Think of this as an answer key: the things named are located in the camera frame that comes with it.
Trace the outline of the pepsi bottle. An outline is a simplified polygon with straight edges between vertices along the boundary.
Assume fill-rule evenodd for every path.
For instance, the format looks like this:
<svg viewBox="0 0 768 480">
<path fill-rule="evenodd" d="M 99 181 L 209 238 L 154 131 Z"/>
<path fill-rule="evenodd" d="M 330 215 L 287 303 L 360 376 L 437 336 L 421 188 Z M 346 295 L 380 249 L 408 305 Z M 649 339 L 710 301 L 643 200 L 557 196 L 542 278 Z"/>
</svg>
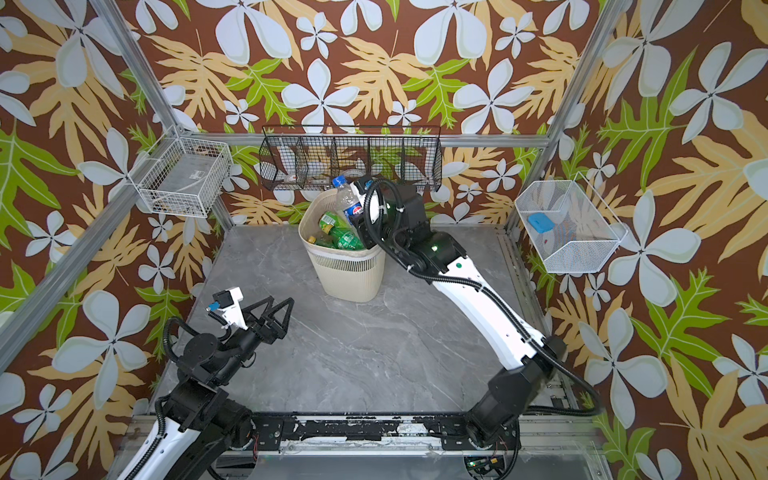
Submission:
<svg viewBox="0 0 768 480">
<path fill-rule="evenodd" d="M 350 225 L 354 225 L 354 220 L 363 212 L 358 193 L 343 175 L 335 177 L 332 185 L 336 189 L 336 209 Z"/>
</svg>

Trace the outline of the green soda bottle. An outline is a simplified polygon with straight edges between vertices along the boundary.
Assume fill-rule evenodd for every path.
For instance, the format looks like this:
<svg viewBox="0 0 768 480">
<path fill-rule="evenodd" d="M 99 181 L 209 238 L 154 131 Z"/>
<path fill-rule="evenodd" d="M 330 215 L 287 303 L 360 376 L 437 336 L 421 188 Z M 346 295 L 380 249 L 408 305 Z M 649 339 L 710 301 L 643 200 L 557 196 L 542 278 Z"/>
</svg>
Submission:
<svg viewBox="0 0 768 480">
<path fill-rule="evenodd" d="M 362 241 L 336 213 L 326 211 L 318 221 L 321 231 L 331 238 L 336 249 L 361 251 L 365 249 Z"/>
<path fill-rule="evenodd" d="M 321 237 L 309 236 L 307 241 L 310 244 L 313 244 L 313 245 L 316 245 L 316 246 L 320 246 L 320 247 L 324 247 L 324 248 L 329 248 L 329 249 L 335 249 L 336 248 L 336 244 L 331 239 L 329 239 L 329 238 L 327 238 L 325 236 L 321 236 Z"/>
</svg>

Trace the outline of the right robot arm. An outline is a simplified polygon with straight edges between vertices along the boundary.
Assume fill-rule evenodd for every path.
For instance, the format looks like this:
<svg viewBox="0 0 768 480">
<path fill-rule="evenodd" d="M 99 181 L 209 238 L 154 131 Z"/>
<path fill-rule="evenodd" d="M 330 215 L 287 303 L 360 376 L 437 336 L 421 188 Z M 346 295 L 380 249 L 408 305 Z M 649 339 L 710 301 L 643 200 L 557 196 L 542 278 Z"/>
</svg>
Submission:
<svg viewBox="0 0 768 480">
<path fill-rule="evenodd" d="M 348 184 L 338 177 L 309 204 L 298 232 L 329 295 L 348 301 L 372 299 L 384 260 L 391 258 L 445 295 L 482 334 L 502 369 L 463 415 L 463 435 L 473 446 L 488 449 L 518 434 L 524 414 L 594 417 L 603 412 L 594 387 L 563 363 L 564 342 L 525 321 L 483 278 L 452 235 L 431 228 L 415 187 L 370 176 Z M 555 373 L 579 385 L 591 406 L 535 404 Z"/>
</svg>

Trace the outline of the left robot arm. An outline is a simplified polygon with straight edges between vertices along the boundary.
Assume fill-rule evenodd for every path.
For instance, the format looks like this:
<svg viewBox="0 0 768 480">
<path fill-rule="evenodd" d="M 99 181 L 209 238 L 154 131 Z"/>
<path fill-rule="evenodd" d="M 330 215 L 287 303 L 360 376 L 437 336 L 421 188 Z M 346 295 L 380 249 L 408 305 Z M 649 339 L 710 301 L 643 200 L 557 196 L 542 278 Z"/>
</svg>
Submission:
<svg viewBox="0 0 768 480">
<path fill-rule="evenodd" d="M 228 449 L 249 444 L 254 413 L 229 398 L 223 389 L 261 344 L 283 339 L 295 301 L 279 303 L 268 296 L 231 311 L 244 316 L 245 326 L 233 332 L 214 309 L 224 294 L 214 295 L 208 315 L 225 327 L 218 337 L 200 333 L 178 317 L 163 330 L 163 345 L 177 367 L 179 381 L 155 401 L 156 421 L 121 479 L 199 479 L 212 473 L 213 463 Z"/>
</svg>

